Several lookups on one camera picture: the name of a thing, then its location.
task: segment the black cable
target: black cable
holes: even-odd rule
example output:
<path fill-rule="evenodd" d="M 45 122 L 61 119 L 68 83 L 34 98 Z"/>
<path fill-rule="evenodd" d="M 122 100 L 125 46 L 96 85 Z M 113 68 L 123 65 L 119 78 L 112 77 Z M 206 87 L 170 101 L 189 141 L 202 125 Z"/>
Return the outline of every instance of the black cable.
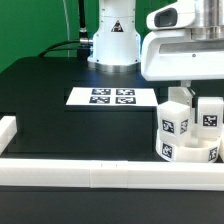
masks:
<path fill-rule="evenodd" d="M 50 50 L 53 50 L 54 48 L 56 47 L 61 47 L 61 46 L 64 46 L 64 45 L 68 45 L 68 44 L 78 44 L 80 43 L 79 40 L 70 40 L 70 41 L 63 41 L 63 42 L 60 42 L 60 43 L 57 43 L 57 44 L 54 44 L 50 47 L 48 47 L 46 50 L 44 50 L 43 52 L 41 52 L 38 57 L 43 57 L 48 51 Z"/>
<path fill-rule="evenodd" d="M 83 0 L 79 0 L 78 2 L 79 2 L 79 23 L 80 23 L 80 28 L 86 28 L 84 1 Z"/>
<path fill-rule="evenodd" d="M 73 50 L 78 50 L 78 48 L 57 48 L 57 49 L 47 49 L 47 50 L 43 51 L 41 54 L 39 54 L 39 57 L 44 57 L 45 54 L 47 54 L 48 52 L 52 52 L 52 51 L 73 51 Z"/>
<path fill-rule="evenodd" d="M 86 21 L 85 21 L 85 4 L 84 0 L 78 0 L 79 4 L 79 37 L 88 37 L 87 29 L 86 29 Z"/>
<path fill-rule="evenodd" d="M 67 40 L 67 41 L 63 41 L 63 42 L 54 44 L 54 45 L 48 47 L 47 50 L 53 49 L 53 48 L 56 48 L 56 47 L 60 47 L 60 46 L 64 46 L 64 45 L 67 45 L 67 44 L 79 44 L 79 43 L 80 43 L 80 40 Z"/>

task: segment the white block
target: white block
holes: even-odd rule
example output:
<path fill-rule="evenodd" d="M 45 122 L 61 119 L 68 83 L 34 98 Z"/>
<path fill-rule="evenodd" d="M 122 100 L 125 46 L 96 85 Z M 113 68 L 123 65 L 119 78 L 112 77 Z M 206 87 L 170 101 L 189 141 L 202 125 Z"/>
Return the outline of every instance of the white block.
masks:
<path fill-rule="evenodd" d="M 92 188 L 127 188 L 127 161 L 93 161 L 90 171 Z"/>
<path fill-rule="evenodd" d="M 157 115 L 161 141 L 184 145 L 190 136 L 190 107 L 167 101 L 158 106 Z"/>
<path fill-rule="evenodd" d="M 17 132 L 16 117 L 5 116 L 0 121 L 0 154 Z"/>
<path fill-rule="evenodd" d="M 219 138 L 222 133 L 223 98 L 200 97 L 198 100 L 198 138 Z"/>
<path fill-rule="evenodd" d="M 128 188 L 223 190 L 223 164 L 129 163 Z"/>
<path fill-rule="evenodd" d="M 91 161 L 0 159 L 0 184 L 90 187 Z"/>

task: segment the white cylinder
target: white cylinder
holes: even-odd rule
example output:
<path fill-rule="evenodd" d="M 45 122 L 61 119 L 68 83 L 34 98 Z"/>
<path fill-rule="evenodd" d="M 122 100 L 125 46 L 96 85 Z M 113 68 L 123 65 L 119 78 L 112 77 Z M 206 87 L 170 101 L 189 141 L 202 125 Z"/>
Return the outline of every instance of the white cylinder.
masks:
<path fill-rule="evenodd" d="M 93 37 L 93 54 L 88 61 L 111 71 L 116 66 L 138 64 L 140 35 L 135 29 L 136 0 L 100 0 L 99 3 L 100 25 Z"/>

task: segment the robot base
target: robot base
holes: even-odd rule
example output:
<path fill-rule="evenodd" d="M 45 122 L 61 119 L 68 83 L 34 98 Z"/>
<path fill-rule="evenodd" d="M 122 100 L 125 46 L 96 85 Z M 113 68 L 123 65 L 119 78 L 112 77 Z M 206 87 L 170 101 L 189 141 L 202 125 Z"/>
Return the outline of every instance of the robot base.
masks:
<path fill-rule="evenodd" d="M 132 65 L 103 65 L 95 62 L 88 62 L 88 67 L 97 69 L 103 72 L 123 73 L 131 71 L 140 71 L 141 63 L 138 62 Z"/>

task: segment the black label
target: black label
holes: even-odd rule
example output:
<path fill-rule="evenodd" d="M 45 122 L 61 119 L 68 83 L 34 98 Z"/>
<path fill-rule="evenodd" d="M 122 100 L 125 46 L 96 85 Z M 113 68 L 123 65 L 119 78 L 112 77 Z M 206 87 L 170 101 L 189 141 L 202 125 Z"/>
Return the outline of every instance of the black label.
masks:
<path fill-rule="evenodd" d="M 118 95 L 118 96 L 134 96 L 135 90 L 134 89 L 117 89 L 116 95 Z"/>
<path fill-rule="evenodd" d="M 174 123 L 166 120 L 162 120 L 163 123 L 163 131 L 174 134 Z"/>
<path fill-rule="evenodd" d="M 217 115 L 203 115 L 203 126 L 204 127 L 217 127 L 218 116 Z"/>
<path fill-rule="evenodd" d="M 121 23 L 119 20 L 117 20 L 116 24 L 114 25 L 111 32 L 124 32 L 123 28 L 121 27 Z"/>
<path fill-rule="evenodd" d="M 92 96 L 90 98 L 89 103 L 95 103 L 95 104 L 109 104 L 110 103 L 110 97 L 97 97 Z"/>
<path fill-rule="evenodd" d="M 173 147 L 163 143 L 162 154 L 171 159 L 173 155 Z"/>
<path fill-rule="evenodd" d="M 92 95 L 110 95 L 111 89 L 93 89 Z"/>
<path fill-rule="evenodd" d="M 116 104 L 136 104 L 135 97 L 116 97 Z"/>
<path fill-rule="evenodd" d="M 180 134 L 183 134 L 188 129 L 188 120 L 181 122 Z"/>
<path fill-rule="evenodd" d="M 218 155 L 218 148 L 211 149 L 209 153 L 209 161 L 216 159 L 217 155 Z"/>

